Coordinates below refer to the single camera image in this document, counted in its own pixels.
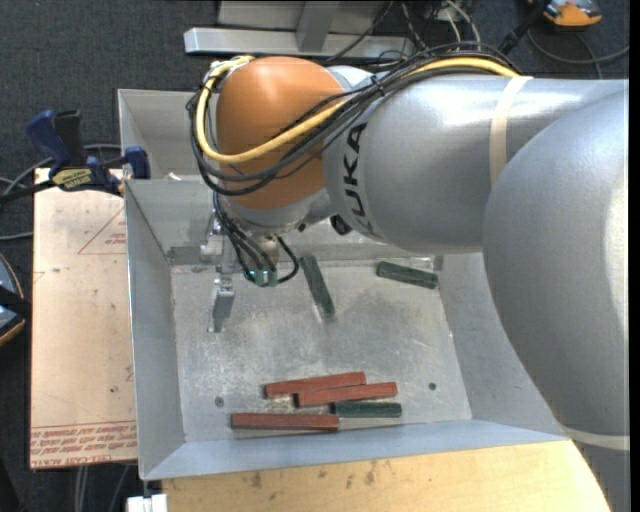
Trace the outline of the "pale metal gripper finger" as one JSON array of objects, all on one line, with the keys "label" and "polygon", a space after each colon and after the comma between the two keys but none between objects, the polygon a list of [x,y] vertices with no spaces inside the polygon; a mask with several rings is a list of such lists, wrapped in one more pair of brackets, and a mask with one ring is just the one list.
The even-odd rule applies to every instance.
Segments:
[{"label": "pale metal gripper finger", "polygon": [[209,332],[220,333],[223,330],[226,320],[231,315],[235,296],[233,283],[230,279],[216,278],[214,280],[210,297]]},{"label": "pale metal gripper finger", "polygon": [[222,238],[198,240],[195,243],[173,246],[167,250],[172,264],[217,264],[222,257]]}]

